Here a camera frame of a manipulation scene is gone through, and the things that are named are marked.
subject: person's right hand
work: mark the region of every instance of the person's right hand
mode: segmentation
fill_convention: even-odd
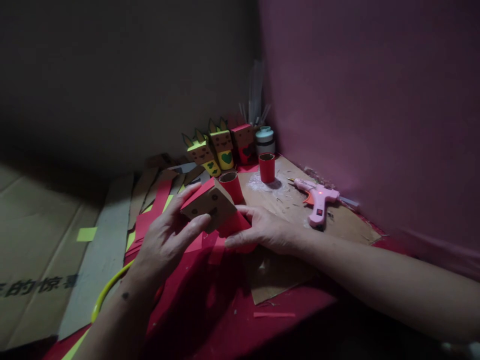
[[[303,228],[274,215],[262,206],[237,205],[238,211],[251,222],[251,228],[229,236],[225,247],[237,248],[260,244],[281,255],[293,255]]]

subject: ear shape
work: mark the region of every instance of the ear shape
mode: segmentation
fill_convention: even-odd
[[[224,131],[224,130],[228,130],[227,128],[227,122],[225,121],[225,119],[223,117],[220,116],[220,130]]]
[[[185,145],[187,147],[192,147],[194,145],[194,142],[192,140],[190,140],[190,138],[185,135],[184,133],[181,134],[181,136],[183,137],[183,142],[185,143]]]
[[[217,127],[214,124],[214,121],[212,118],[210,118],[210,121],[208,122],[208,131],[211,133],[216,133],[217,132]]]
[[[195,128],[195,136],[199,143],[203,143],[205,141],[204,135],[197,128]]]

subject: pink glue gun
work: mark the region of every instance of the pink glue gun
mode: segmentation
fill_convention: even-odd
[[[340,197],[340,193],[336,190],[329,190],[323,185],[300,178],[292,179],[287,177],[287,179],[292,181],[298,190],[308,194],[308,198],[304,203],[313,205],[313,211],[308,217],[309,225],[313,228],[323,225],[325,222],[325,202],[336,202]]]

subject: plastic bottle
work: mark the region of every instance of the plastic bottle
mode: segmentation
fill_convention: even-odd
[[[275,154],[274,131],[270,126],[262,126],[255,134],[255,145],[257,155],[263,153]]]

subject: pink wall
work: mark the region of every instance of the pink wall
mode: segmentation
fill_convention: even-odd
[[[480,279],[471,3],[266,0],[259,10],[282,154],[422,259]]]

